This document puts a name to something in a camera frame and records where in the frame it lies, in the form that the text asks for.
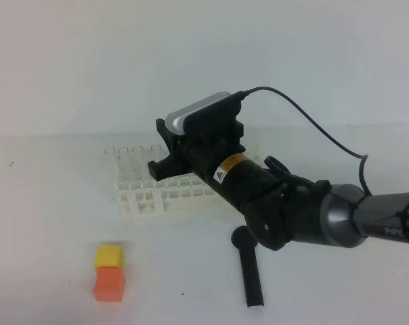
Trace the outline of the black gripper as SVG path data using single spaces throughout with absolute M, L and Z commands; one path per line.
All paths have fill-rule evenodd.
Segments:
M 244 135 L 242 123 L 236 120 L 242 96 L 229 96 L 193 113 L 185 119 L 184 135 L 176 135 L 165 127 L 165 119 L 156 120 L 156 130 L 164 140 L 169 155 L 148 163 L 153 179 L 194 173 L 226 200 L 242 200 L 242 186 L 219 183 L 214 174 L 229 156 L 245 151 L 240 144 Z

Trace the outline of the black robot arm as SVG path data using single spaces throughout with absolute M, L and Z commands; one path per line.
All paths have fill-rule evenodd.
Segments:
M 409 193 L 369 195 L 247 158 L 237 115 L 246 92 L 216 93 L 156 121 L 168 156 L 148 163 L 157 181 L 193 173 L 240 212 L 253 238 L 276 251 L 290 241 L 353 248 L 368 237 L 409 244 Z

